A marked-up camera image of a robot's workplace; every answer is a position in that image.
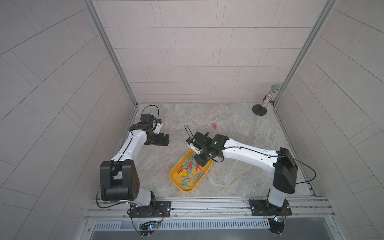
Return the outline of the yellow plastic storage tray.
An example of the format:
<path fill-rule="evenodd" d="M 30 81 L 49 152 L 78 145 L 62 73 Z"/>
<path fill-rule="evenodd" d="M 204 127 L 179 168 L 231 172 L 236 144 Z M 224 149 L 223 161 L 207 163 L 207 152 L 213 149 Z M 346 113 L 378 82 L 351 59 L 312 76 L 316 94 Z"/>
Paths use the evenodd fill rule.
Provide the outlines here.
<path fill-rule="evenodd" d="M 181 190 L 182 192 L 184 193 L 191 193 L 198 185 L 199 183 L 202 181 L 202 179 L 204 178 L 204 176 L 207 174 L 207 172 L 210 170 L 211 166 L 213 165 L 213 161 L 210 160 L 204 167 L 201 167 L 202 168 L 202 171 L 201 172 L 205 172 L 204 176 L 201 177 L 199 180 L 197 180 L 195 183 L 193 183 L 194 180 L 192 180 L 188 185 L 191 186 L 190 188 L 188 187 L 183 187 L 181 186 L 181 181 L 183 180 L 183 177 L 179 177 L 177 172 L 180 168 L 183 168 L 183 165 L 187 162 L 187 161 L 193 161 L 193 168 L 191 169 L 193 175 L 195 175 L 196 173 L 199 173 L 199 172 L 196 172 L 195 168 L 194 168 L 194 162 L 195 159 L 194 159 L 194 156 L 195 156 L 195 152 L 193 150 L 189 150 L 179 161 L 177 164 L 175 164 L 175 166 L 171 169 L 170 171 L 170 174 L 169 174 L 169 177 L 170 177 L 170 180 L 171 182 L 179 189 Z"/>

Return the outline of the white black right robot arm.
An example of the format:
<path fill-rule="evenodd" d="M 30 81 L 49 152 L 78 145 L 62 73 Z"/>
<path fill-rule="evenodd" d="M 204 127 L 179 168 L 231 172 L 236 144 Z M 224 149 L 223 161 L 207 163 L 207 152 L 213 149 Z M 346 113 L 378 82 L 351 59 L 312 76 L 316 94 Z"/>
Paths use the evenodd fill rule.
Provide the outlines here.
<path fill-rule="evenodd" d="M 287 195 L 296 191 L 298 164 L 290 151 L 280 148 L 278 151 L 264 150 L 242 144 L 223 135 L 210 138 L 208 134 L 197 132 L 187 139 L 187 144 L 196 154 L 195 161 L 204 167 L 216 157 L 241 161 L 274 175 L 269 190 L 266 207 L 281 209 Z"/>

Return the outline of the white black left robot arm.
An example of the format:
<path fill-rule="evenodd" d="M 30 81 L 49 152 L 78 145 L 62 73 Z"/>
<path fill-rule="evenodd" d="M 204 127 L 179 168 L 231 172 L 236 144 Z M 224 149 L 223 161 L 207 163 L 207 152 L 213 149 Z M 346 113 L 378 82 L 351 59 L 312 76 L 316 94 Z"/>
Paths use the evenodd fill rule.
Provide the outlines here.
<path fill-rule="evenodd" d="M 128 138 L 119 152 L 100 166 L 101 186 L 98 190 L 104 202 L 129 202 L 137 207 L 147 207 L 154 199 L 151 191 L 140 185 L 135 166 L 143 146 L 167 146 L 169 135 L 161 132 L 163 123 L 138 123 L 128 130 Z"/>

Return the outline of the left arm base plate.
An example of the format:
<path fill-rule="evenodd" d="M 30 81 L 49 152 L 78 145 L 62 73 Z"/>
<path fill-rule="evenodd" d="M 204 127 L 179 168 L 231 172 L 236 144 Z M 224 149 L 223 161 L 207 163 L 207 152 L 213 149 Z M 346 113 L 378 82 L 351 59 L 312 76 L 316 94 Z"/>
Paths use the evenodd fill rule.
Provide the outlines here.
<path fill-rule="evenodd" d="M 136 207 L 133 206 L 128 214 L 131 218 L 168 218 L 171 211 L 171 201 L 156 201 L 150 203 L 149 206 Z"/>

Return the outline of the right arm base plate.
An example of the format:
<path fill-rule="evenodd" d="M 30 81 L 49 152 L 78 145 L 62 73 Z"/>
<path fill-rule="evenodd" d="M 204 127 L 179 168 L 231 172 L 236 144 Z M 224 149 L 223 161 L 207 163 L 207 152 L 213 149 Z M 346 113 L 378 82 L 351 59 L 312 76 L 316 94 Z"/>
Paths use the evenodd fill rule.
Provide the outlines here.
<path fill-rule="evenodd" d="M 288 200 L 284 201 L 282 207 L 276 207 L 273 204 L 270 204 L 267 199 L 265 200 L 248 200 L 251 212 L 254 217 L 257 216 L 291 216 L 292 210 Z"/>

